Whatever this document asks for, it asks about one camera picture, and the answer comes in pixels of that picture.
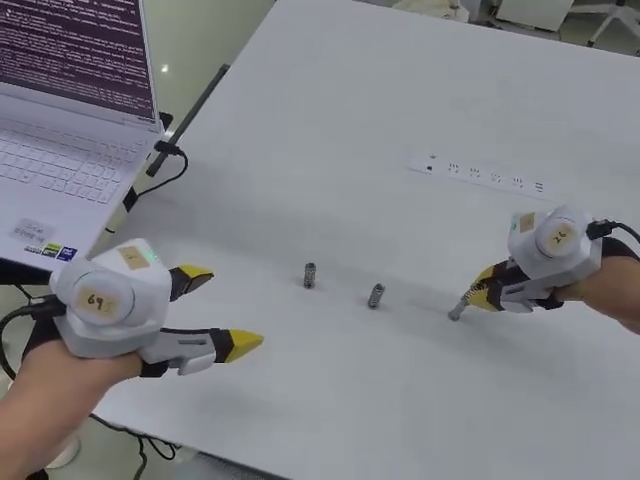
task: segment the floor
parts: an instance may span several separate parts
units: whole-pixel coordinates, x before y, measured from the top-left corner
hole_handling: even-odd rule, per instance
[[[368,0],[368,3],[385,2],[393,3],[391,0]],[[172,127],[175,128],[220,66],[233,62],[274,0],[145,0],[144,3],[159,106],[175,116]],[[487,20],[487,8],[483,12],[485,16],[481,20]],[[584,45],[601,21],[597,16],[570,16],[556,34],[506,24],[498,24],[498,27]],[[596,48],[634,55],[640,49],[640,42],[622,25],[614,23],[602,35]],[[1,288],[0,314],[23,303],[19,292]],[[12,358],[17,358],[22,350],[29,333],[28,323],[12,325],[7,332],[10,339],[7,348]],[[139,465],[137,443],[133,438],[110,432],[92,421],[86,422],[79,434],[82,440],[80,455],[67,467],[51,471],[52,479],[121,480],[133,477]],[[182,464],[167,465],[150,451],[149,466],[142,478],[261,478],[215,461],[209,461],[207,465],[202,461],[194,463],[190,458],[194,454],[183,451],[181,455],[185,461]]]

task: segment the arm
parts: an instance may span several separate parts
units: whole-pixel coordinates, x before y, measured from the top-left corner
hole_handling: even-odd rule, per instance
[[[640,335],[640,262],[632,257],[603,258],[598,272],[555,295],[560,301],[581,300]]]
[[[0,400],[0,480],[23,480],[43,468],[107,390],[141,368],[136,354],[76,358],[60,340],[31,351]]]

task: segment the spring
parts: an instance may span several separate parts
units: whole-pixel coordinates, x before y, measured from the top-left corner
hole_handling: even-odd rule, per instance
[[[377,283],[375,285],[375,287],[373,287],[373,290],[371,291],[371,295],[369,295],[369,301],[367,302],[367,305],[369,306],[369,308],[371,308],[372,310],[375,310],[376,308],[378,308],[378,306],[380,305],[380,299],[382,298],[382,294],[384,293],[384,285],[382,285],[381,283]]]
[[[464,309],[469,306],[469,299],[474,294],[478,293],[479,291],[483,290],[486,287],[487,287],[486,283],[482,280],[471,285],[469,287],[469,290],[464,292],[464,295],[462,295],[462,298],[460,298],[460,301],[458,302],[458,304],[453,308],[453,310],[451,310],[447,314],[449,319],[453,320],[454,322],[460,320],[460,315],[462,315],[462,312],[464,312]]]
[[[316,285],[316,264],[307,263],[304,267],[304,288],[313,288]]]

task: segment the black cable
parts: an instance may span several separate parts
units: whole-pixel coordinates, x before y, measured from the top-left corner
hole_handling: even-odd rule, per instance
[[[640,234],[638,234],[638,232],[629,225],[620,222],[612,222],[611,220],[598,220],[591,222],[587,226],[587,237],[591,240],[606,237],[607,235],[611,235],[616,228],[624,230],[640,244]]]
[[[142,473],[147,468],[147,463],[149,463],[149,458],[147,454],[144,452],[144,442],[142,441],[142,437],[136,437],[138,439],[138,455],[140,455],[141,463],[136,471],[136,474],[133,476],[133,480],[140,480],[142,478]]]
[[[169,451],[171,452],[169,455],[165,454],[162,450],[160,450],[160,448],[158,448],[158,446],[155,444],[155,440],[151,437],[147,437],[147,441],[149,442],[149,445],[151,445],[151,448],[153,448],[156,453],[158,454],[158,456],[168,462],[170,462],[171,460],[175,460],[176,458],[176,447],[175,445],[173,445],[172,443],[169,442],[165,442],[164,440],[158,440],[161,443],[164,443],[167,447],[169,447]]]
[[[33,302],[33,295],[31,295],[29,292],[27,292],[27,290],[22,285],[14,285],[14,287],[16,287],[18,290],[20,290],[20,292],[22,292],[22,294],[25,297],[27,297],[27,301],[29,302],[29,305],[31,305],[31,302]]]
[[[167,153],[169,155],[175,155],[175,156],[180,156],[183,158],[184,160],[184,166],[182,167],[182,170],[180,171],[180,173],[178,173],[177,175],[168,178],[167,180],[160,182],[157,185],[154,185],[153,187],[150,187],[146,190],[144,190],[143,192],[138,194],[138,198],[140,198],[143,195],[146,195],[148,193],[151,192],[155,192],[156,190],[158,190],[159,188],[164,187],[165,185],[171,183],[171,182],[175,182],[176,180],[178,180],[180,177],[182,177],[185,173],[187,173],[187,170],[189,169],[189,157],[187,157],[187,154],[184,153],[182,151],[182,149],[180,147],[178,147],[177,145],[172,145],[170,143],[167,142],[163,142],[160,141],[158,143],[156,143],[155,149],[158,152],[161,153]]]
[[[635,238],[636,242],[640,243],[640,235],[629,225],[625,225],[624,223],[618,223],[618,222],[614,222],[614,225],[616,228],[619,228],[620,230],[624,230],[625,232],[627,232],[629,235]]]
[[[7,358],[7,354],[2,347],[2,337],[7,326],[19,317],[26,317],[33,312],[33,307],[31,305],[27,305],[25,307],[20,307],[13,312],[7,313],[2,320],[0,320],[0,367],[4,370],[4,373],[11,379],[11,381],[16,379],[16,371],[13,369],[11,364],[9,363],[9,359]]]

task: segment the laptop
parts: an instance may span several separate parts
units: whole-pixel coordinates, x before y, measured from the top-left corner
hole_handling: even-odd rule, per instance
[[[0,0],[0,259],[87,256],[162,137],[142,0]]]

